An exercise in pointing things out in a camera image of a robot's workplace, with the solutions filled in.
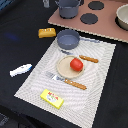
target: knife handle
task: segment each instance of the knife handle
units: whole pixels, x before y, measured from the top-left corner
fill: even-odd
[[[67,83],[67,84],[73,85],[73,86],[75,86],[75,87],[77,87],[77,88],[83,89],[83,90],[87,89],[85,85],[82,85],[82,84],[73,82],[73,81],[68,80],[68,79],[65,79],[64,82]]]
[[[83,56],[83,55],[79,55],[79,57],[81,59],[83,59],[83,60],[87,60],[87,61],[91,61],[91,62],[94,62],[94,63],[98,63],[98,59],[90,58],[90,57]]]

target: gray bowl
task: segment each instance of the gray bowl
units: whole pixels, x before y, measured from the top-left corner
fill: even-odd
[[[125,30],[128,30],[128,4],[123,5],[117,9],[117,17],[119,24]]]
[[[78,46],[80,41],[79,33],[72,29],[65,29],[57,34],[57,43],[60,48],[71,50]]]

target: plate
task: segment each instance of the plate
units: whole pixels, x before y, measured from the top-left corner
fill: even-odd
[[[66,57],[63,57],[60,59],[57,63],[57,71],[58,73],[68,79],[76,78],[81,76],[84,73],[85,66],[83,66],[83,69],[81,71],[75,71],[70,67],[70,62],[74,59],[77,58],[80,61],[82,61],[80,58],[73,56],[73,55],[67,55]]]

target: butter package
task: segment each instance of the butter package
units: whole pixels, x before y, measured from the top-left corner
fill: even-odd
[[[39,38],[53,37],[53,36],[56,36],[56,31],[54,28],[39,29],[38,36]]]
[[[64,100],[55,95],[54,93],[50,92],[49,90],[45,89],[40,97],[53,105],[55,108],[60,109],[61,105],[63,104]]]

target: gray placemat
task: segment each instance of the gray placemat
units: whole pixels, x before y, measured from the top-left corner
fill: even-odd
[[[82,128],[91,128],[115,45],[102,41],[94,43],[81,40],[79,46],[71,50],[76,54],[83,53],[99,59],[97,64],[84,61],[84,74],[73,79],[86,85],[87,90],[75,88],[61,81],[53,81],[45,76],[46,71],[59,75],[55,64],[64,54],[58,49],[55,39],[15,96]],[[49,89],[64,99],[64,104],[59,110],[40,98],[44,89]]]

